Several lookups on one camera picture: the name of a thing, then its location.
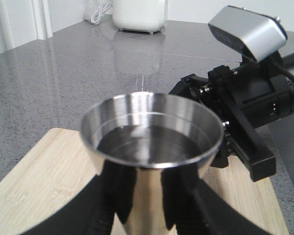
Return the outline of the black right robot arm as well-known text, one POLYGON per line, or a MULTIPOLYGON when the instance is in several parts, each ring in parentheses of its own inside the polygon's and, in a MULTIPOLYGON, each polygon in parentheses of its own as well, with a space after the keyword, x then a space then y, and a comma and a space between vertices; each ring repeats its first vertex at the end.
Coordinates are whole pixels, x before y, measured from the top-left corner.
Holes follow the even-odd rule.
MULTIPOLYGON (((199 102, 225 124, 221 147, 212 167, 229 165, 238 156, 257 182, 276 173, 276 157, 256 128, 294 114, 294 53, 274 52, 261 62, 242 56, 239 67, 219 66, 207 78, 183 77, 171 94, 199 102)), ((180 235, 263 235, 265 230, 232 209, 205 183, 176 223, 180 235)))

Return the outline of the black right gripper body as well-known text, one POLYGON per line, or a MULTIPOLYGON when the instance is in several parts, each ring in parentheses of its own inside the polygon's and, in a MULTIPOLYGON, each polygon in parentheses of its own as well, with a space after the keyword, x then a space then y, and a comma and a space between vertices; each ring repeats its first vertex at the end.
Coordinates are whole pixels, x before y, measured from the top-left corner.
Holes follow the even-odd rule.
MULTIPOLYGON (((259 63, 243 59, 239 67, 230 70, 234 72, 229 84, 230 93, 254 130, 291 113, 291 87, 279 54, 270 55, 259 63)), ((190 74, 174 86, 171 94, 211 108, 211 91, 208 76, 190 74)))

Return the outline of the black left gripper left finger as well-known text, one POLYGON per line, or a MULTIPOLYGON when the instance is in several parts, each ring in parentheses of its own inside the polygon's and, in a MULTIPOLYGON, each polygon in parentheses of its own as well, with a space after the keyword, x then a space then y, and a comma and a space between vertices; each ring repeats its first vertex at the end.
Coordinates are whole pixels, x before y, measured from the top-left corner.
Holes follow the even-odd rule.
POLYGON ((125 224, 133 206, 133 167, 105 162, 100 175, 54 215, 26 235, 109 235, 114 216, 125 224))

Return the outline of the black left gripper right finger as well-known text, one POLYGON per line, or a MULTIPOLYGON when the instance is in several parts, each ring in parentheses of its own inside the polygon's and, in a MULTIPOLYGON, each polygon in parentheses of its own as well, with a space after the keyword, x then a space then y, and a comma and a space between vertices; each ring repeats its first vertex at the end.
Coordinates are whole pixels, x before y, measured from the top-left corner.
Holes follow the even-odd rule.
POLYGON ((190 170, 161 173, 163 210, 167 229, 179 235, 266 235, 190 170))

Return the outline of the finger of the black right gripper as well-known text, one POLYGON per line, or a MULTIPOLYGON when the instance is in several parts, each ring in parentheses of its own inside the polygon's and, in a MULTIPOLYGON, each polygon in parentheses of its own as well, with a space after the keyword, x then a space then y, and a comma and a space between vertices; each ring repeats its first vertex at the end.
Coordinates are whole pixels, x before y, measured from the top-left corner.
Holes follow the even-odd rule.
POLYGON ((212 87, 211 109, 223 122, 229 122, 212 166, 227 167, 228 157, 234 154, 248 169, 251 180, 256 182, 276 173, 276 157, 261 140, 230 93, 229 84, 233 77, 234 72, 228 66, 219 66, 208 72, 212 87))

